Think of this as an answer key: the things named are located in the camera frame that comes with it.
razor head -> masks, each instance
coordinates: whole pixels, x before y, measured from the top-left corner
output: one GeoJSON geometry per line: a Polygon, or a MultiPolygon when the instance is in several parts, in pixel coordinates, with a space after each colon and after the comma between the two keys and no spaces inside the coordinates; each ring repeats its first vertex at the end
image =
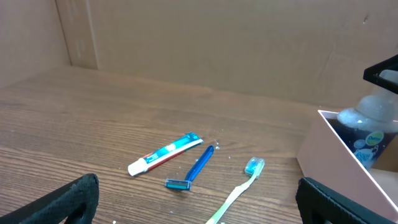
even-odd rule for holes
{"type": "Polygon", "coordinates": [[[166,179],[165,186],[173,190],[190,190],[191,182],[189,180],[166,179]]]}
{"type": "Polygon", "coordinates": [[[260,173],[263,170],[265,165],[266,165],[266,162],[264,159],[261,159],[258,157],[252,157],[249,160],[249,162],[246,164],[246,167],[244,168],[244,173],[251,177],[254,174],[254,171],[256,171],[256,168],[258,168],[259,169],[258,175],[256,177],[256,179],[258,179],[260,176],[260,173]]]}

blue razor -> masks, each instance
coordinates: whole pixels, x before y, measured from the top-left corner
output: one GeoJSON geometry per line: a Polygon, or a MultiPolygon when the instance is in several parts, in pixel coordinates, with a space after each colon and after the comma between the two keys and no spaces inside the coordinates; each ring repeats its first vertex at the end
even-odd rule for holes
{"type": "Polygon", "coordinates": [[[201,155],[198,161],[193,165],[191,170],[187,173],[185,180],[166,179],[165,186],[173,190],[190,190],[191,184],[195,177],[199,174],[202,168],[206,165],[207,161],[213,155],[214,147],[209,146],[206,151],[201,155]]]}

green logo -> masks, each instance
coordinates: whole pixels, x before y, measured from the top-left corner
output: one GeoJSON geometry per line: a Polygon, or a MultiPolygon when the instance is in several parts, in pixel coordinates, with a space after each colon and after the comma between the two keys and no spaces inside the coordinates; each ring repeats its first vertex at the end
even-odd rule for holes
{"type": "Polygon", "coordinates": [[[375,131],[375,132],[370,133],[366,137],[365,141],[368,146],[374,146],[374,145],[379,144],[383,140],[383,138],[384,138],[383,132],[375,131]]]}

toiletry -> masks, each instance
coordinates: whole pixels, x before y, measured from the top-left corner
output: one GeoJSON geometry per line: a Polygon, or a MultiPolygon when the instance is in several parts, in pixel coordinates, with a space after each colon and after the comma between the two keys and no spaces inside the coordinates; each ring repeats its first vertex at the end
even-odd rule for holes
{"type": "MultiPolygon", "coordinates": [[[[398,72],[384,70],[380,77],[398,83],[398,72]]],[[[398,132],[394,118],[397,95],[377,87],[355,108],[340,111],[331,125],[365,169],[370,169],[398,132]]]]}
{"type": "Polygon", "coordinates": [[[206,224],[216,224],[220,218],[224,215],[225,211],[231,206],[231,204],[245,191],[250,185],[254,182],[254,180],[258,179],[261,171],[265,166],[264,159],[253,157],[249,160],[248,164],[245,168],[245,173],[248,176],[251,176],[250,179],[235,187],[235,189],[231,192],[228,198],[225,200],[225,203],[221,206],[221,208],[206,222],[206,224]]]}
{"type": "Polygon", "coordinates": [[[205,152],[201,155],[201,157],[198,159],[198,161],[195,163],[195,165],[193,165],[191,170],[187,173],[185,180],[167,179],[165,186],[169,189],[174,189],[174,190],[190,190],[192,181],[199,174],[202,168],[206,165],[207,161],[213,155],[213,152],[214,152],[214,147],[209,146],[205,150],[205,152]]]}
{"type": "Polygon", "coordinates": [[[135,176],[141,172],[147,172],[163,162],[189,150],[191,147],[202,144],[203,140],[195,133],[190,132],[182,138],[176,140],[168,146],[164,146],[153,153],[150,153],[136,162],[133,162],[127,168],[130,175],[135,176]]]}

cardboard box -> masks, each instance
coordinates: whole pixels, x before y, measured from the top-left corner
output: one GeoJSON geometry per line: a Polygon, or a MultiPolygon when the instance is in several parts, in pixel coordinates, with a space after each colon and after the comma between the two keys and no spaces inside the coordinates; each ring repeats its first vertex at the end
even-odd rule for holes
{"type": "Polygon", "coordinates": [[[398,173],[367,171],[327,121],[337,113],[319,110],[318,115],[297,154],[304,176],[398,222],[398,173]]]}

